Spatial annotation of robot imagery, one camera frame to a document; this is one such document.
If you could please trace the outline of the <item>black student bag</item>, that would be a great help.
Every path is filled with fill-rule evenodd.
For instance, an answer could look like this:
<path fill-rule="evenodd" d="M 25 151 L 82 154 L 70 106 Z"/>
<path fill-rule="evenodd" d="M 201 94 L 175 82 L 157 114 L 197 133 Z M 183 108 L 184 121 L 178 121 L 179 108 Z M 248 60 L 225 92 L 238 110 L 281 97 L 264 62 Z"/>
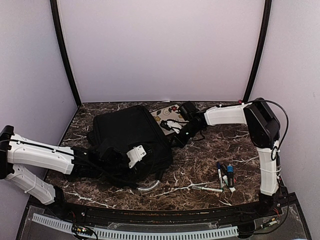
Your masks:
<path fill-rule="evenodd" d="M 152 114 L 142 105 L 114 112 L 99 114 L 93 119 L 93 129 L 87 134 L 94 147 L 114 147 L 126 150 L 132 168 L 142 159 L 145 151 L 139 146 L 133 150 L 129 145 L 152 142 L 152 172 L 160 181 L 166 169 L 173 163 L 171 144 Z"/>

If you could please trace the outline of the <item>blue-capped white marker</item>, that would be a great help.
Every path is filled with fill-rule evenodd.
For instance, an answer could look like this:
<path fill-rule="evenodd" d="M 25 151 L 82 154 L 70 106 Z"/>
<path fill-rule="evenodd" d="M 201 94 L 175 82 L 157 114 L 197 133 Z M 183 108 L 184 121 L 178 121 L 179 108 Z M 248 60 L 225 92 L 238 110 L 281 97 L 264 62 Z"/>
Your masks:
<path fill-rule="evenodd" d="M 217 162 L 217 172 L 218 172 L 218 179 L 219 179 L 219 186 L 221 191 L 223 192 L 223 179 L 222 179 L 222 173 L 221 173 L 221 165 L 219 162 Z"/>

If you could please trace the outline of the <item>black marker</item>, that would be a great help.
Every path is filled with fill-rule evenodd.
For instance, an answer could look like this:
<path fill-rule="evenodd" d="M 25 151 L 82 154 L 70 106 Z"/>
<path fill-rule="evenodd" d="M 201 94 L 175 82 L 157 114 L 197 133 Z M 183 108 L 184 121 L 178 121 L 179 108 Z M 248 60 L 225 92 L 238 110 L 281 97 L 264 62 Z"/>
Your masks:
<path fill-rule="evenodd" d="M 224 163 L 221 163 L 220 164 L 220 168 L 223 172 L 223 176 L 222 176 L 222 179 L 225 183 L 225 185 L 228 187 L 229 184 L 228 184 L 228 171 L 227 171 L 227 166 L 224 164 Z"/>

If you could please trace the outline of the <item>blue-capped black highlighter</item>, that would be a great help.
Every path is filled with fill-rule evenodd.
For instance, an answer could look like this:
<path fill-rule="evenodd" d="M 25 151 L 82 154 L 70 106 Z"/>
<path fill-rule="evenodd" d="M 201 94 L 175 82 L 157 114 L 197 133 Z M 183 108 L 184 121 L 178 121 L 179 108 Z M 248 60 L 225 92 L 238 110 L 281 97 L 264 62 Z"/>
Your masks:
<path fill-rule="evenodd" d="M 228 187 L 233 188 L 234 187 L 234 168 L 232 165 L 227 166 L 227 172 L 228 172 Z"/>

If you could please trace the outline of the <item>clear-capped white pen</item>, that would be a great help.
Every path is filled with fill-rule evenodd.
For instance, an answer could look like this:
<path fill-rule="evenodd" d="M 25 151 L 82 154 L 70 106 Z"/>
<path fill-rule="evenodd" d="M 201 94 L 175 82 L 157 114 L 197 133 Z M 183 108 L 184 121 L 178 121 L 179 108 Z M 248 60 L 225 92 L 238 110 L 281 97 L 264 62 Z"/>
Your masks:
<path fill-rule="evenodd" d="M 199 186 L 199 185 L 193 185 L 191 188 L 195 189 L 195 190 L 215 192 L 215 193 L 222 193 L 223 192 L 223 189 L 216 189 L 216 188 L 210 188 L 210 187 Z"/>

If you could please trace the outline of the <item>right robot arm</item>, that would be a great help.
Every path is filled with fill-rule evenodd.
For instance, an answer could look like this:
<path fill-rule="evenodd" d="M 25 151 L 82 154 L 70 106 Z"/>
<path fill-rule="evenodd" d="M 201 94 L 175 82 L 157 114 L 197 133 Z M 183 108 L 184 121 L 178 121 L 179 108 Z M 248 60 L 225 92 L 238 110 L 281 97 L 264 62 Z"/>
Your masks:
<path fill-rule="evenodd" d="M 270 108 L 272 101 L 257 98 L 246 103 L 214 106 L 199 111 L 192 102 L 178 109 L 184 121 L 182 128 L 175 127 L 171 143 L 183 148 L 197 133 L 209 126 L 246 125 L 252 144 L 256 147 L 260 164 L 260 193 L 273 196 L 280 187 L 280 136 L 281 124 Z"/>

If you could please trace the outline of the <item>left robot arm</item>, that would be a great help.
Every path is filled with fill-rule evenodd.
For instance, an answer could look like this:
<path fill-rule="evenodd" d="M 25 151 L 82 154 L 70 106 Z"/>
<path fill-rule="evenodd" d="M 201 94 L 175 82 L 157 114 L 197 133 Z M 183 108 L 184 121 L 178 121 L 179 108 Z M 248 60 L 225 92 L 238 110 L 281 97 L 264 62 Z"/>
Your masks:
<path fill-rule="evenodd" d="M 73 178 L 104 177 L 110 183 L 136 188 L 139 167 L 152 156 L 149 144 L 135 144 L 128 152 L 108 149 L 106 155 L 96 150 L 54 146 L 29 140 L 6 125 L 0 132 L 0 178 L 13 182 L 26 194 L 38 199 L 60 218 L 71 213 L 63 190 L 38 178 L 26 166 L 54 170 Z"/>

